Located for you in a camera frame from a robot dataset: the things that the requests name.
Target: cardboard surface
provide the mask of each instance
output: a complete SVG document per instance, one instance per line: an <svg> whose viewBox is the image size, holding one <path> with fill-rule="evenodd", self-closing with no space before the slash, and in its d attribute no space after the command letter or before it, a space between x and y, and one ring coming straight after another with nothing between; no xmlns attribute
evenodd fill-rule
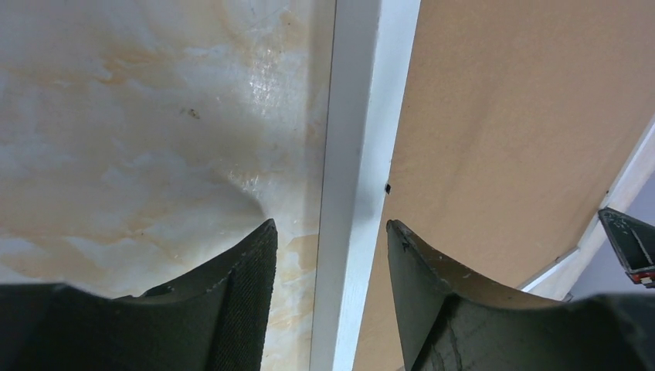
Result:
<svg viewBox="0 0 655 371"><path fill-rule="evenodd" d="M425 0L383 222L518 286L571 250L655 111L648 1ZM381 230L356 370L402 365Z"/></svg>

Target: brown panel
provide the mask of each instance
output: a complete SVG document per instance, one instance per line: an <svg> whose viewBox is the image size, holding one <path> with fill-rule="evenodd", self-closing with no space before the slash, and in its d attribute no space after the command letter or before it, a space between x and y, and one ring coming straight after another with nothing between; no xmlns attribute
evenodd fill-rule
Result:
<svg viewBox="0 0 655 371"><path fill-rule="evenodd" d="M575 246L655 112L654 45L649 0L424 0L383 217L527 280ZM381 233L355 368L401 363Z"/></svg>

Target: black object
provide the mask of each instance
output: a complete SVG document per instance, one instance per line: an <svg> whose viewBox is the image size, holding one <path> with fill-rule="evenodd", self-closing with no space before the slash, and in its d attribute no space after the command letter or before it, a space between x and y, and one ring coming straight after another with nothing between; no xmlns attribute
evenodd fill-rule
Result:
<svg viewBox="0 0 655 371"><path fill-rule="evenodd" d="M0 369L260 369L276 251L267 220L139 298L99 298L65 284L0 286Z"/></svg>
<svg viewBox="0 0 655 371"><path fill-rule="evenodd" d="M609 207L598 218L630 280L655 288L655 227Z"/></svg>
<svg viewBox="0 0 655 371"><path fill-rule="evenodd" d="M655 298L600 295L564 304L503 286L387 223L405 368L653 369Z"/></svg>

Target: gray surface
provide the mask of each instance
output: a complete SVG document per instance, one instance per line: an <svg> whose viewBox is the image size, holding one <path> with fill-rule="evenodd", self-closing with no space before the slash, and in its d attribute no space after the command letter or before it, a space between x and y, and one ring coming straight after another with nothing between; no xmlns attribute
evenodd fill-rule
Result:
<svg viewBox="0 0 655 371"><path fill-rule="evenodd" d="M655 224L655 176L651 176L641 189L627 212L628 215L649 224ZM619 264L619 259L609 245L609 241L600 247L589 266L571 289L573 300L608 292L639 292L655 294L655 288L646 289L643 285L633 284Z"/></svg>

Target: marble tile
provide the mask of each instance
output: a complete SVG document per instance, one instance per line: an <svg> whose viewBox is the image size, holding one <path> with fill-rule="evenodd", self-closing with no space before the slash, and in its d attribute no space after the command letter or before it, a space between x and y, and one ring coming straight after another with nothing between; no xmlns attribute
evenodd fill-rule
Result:
<svg viewBox="0 0 655 371"><path fill-rule="evenodd" d="M334 0L0 5L0 280L141 294L263 220L307 369Z"/></svg>

